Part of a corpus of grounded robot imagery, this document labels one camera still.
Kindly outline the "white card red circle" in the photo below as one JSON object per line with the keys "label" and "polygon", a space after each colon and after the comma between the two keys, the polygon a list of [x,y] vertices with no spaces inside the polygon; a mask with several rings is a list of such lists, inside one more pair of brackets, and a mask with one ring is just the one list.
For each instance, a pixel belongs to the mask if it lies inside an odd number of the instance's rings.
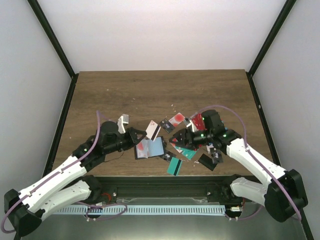
{"label": "white card red circle", "polygon": [[176,149],[179,153],[182,153],[185,149],[183,147],[179,147],[174,143],[171,143],[174,149]]}

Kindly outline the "black leather card holder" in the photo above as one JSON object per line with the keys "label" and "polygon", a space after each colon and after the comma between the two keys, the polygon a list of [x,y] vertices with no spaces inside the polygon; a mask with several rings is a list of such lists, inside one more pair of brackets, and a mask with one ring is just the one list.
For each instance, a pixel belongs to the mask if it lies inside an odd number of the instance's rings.
{"label": "black leather card holder", "polygon": [[136,150],[134,148],[134,158],[136,160],[159,157],[165,153],[166,143],[162,136],[158,136],[155,141],[146,139],[146,150]]}

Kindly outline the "red card with gold text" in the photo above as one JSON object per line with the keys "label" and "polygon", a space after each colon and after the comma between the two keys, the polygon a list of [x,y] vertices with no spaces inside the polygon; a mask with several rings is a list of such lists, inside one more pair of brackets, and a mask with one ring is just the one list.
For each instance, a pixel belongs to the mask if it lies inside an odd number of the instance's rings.
{"label": "red card with gold text", "polygon": [[203,117],[200,113],[196,114],[192,119],[192,131],[197,132],[197,131],[202,131],[205,130],[205,123],[203,120]]}

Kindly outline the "plain black card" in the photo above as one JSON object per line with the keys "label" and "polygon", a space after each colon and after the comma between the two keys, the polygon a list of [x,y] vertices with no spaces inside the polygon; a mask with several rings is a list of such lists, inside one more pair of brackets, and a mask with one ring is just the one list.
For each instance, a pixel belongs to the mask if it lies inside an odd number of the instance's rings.
{"label": "plain black card", "polygon": [[207,156],[206,154],[202,154],[201,157],[198,159],[198,162],[200,164],[202,164],[203,166],[205,166],[207,169],[209,169],[210,171],[213,171],[217,164],[213,161],[213,159],[209,156]]}

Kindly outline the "black VIP card pile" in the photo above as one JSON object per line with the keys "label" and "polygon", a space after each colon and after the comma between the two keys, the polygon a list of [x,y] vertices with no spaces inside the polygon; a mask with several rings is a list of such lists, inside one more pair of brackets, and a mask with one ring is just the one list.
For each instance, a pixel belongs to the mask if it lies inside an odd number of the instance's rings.
{"label": "black VIP card pile", "polygon": [[214,164],[220,164],[223,162],[222,152],[219,149],[215,147],[210,148],[210,155]]}

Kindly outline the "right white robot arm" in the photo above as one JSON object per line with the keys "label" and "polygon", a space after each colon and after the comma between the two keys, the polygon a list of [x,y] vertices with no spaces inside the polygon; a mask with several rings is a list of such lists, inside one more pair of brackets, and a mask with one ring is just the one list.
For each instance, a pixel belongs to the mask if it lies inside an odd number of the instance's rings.
{"label": "right white robot arm", "polygon": [[203,129],[189,118],[185,119],[186,127],[177,131],[169,141],[188,150],[211,144],[214,160],[220,154],[229,156],[258,179],[254,182],[236,177],[222,188],[225,200],[232,202],[241,197],[256,202],[280,223],[292,217],[302,219],[301,210],[308,205],[308,198],[298,171],[286,170],[258,153],[248,144],[246,135],[225,127],[216,110],[203,111],[200,120]]}

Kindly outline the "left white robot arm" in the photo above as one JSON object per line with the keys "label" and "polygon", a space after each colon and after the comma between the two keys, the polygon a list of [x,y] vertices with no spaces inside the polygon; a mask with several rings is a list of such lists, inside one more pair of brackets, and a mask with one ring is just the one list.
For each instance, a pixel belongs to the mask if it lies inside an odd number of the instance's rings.
{"label": "left white robot arm", "polygon": [[100,183],[86,174],[105,161],[106,155],[138,145],[147,133],[134,127],[119,131],[113,121],[99,124],[96,133],[75,149],[55,170],[19,191],[4,194],[5,216],[0,224],[6,234],[24,237],[56,211],[80,201],[97,202]]}

